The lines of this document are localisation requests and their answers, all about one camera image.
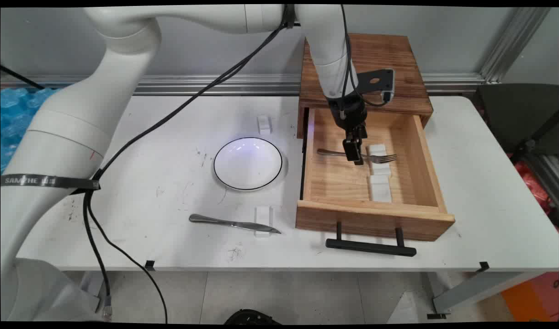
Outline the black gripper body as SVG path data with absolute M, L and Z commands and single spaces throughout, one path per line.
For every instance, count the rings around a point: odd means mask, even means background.
M 327 98 L 335 124 L 346 133 L 363 124 L 367 118 L 365 102 L 358 95 Z

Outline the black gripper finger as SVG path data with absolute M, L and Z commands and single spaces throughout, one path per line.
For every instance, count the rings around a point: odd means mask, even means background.
M 343 148 L 348 162 L 363 163 L 362 138 L 358 130 L 348 131 L 343 140 Z
M 358 125 L 358 154 L 359 154 L 358 166 L 364 165 L 362 142 L 366 138 L 367 138 L 366 125 L 365 124 Z

